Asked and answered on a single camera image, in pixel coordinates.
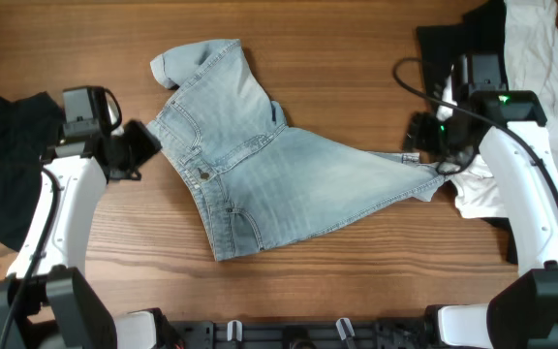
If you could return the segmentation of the light blue denim shorts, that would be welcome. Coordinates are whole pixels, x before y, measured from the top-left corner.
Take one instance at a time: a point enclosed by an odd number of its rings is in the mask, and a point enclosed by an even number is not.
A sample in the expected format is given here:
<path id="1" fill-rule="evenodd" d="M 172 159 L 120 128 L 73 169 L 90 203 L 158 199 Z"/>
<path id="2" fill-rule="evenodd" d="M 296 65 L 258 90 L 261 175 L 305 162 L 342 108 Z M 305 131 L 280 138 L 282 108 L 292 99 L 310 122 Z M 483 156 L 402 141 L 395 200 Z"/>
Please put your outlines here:
<path id="1" fill-rule="evenodd" d="M 363 151 L 290 126 L 237 39 L 172 48 L 150 68 L 171 96 L 149 131 L 189 188 L 218 261 L 429 201 L 443 184 L 415 153 Z"/>

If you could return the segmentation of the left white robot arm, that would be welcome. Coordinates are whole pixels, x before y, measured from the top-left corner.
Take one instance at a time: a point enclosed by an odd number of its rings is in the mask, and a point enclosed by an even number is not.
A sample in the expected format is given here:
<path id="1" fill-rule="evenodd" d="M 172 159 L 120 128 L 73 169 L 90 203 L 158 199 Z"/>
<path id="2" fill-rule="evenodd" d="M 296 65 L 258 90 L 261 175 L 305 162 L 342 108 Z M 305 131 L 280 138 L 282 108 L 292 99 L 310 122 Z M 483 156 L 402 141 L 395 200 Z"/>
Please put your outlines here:
<path id="1" fill-rule="evenodd" d="M 84 276 L 92 219 L 112 181 L 141 178 L 161 148 L 142 122 L 122 121 L 101 86 L 63 92 L 65 122 L 41 155 L 41 194 L 0 281 L 0 348 L 165 348 L 157 310 L 114 318 Z"/>

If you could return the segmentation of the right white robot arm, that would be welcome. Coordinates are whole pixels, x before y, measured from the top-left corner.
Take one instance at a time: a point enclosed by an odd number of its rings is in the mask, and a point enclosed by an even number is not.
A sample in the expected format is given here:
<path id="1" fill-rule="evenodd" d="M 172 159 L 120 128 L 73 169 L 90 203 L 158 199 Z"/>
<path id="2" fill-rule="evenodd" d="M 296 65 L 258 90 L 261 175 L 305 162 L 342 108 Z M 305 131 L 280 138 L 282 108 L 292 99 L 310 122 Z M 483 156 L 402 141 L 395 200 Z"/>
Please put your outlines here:
<path id="1" fill-rule="evenodd" d="M 445 177 L 481 158 L 511 224 L 518 278 L 484 304 L 431 305 L 431 348 L 558 348 L 558 172 L 537 95 L 510 90 L 495 54 L 463 54 L 450 69 L 445 120 L 414 116 L 405 146 L 427 152 Z"/>

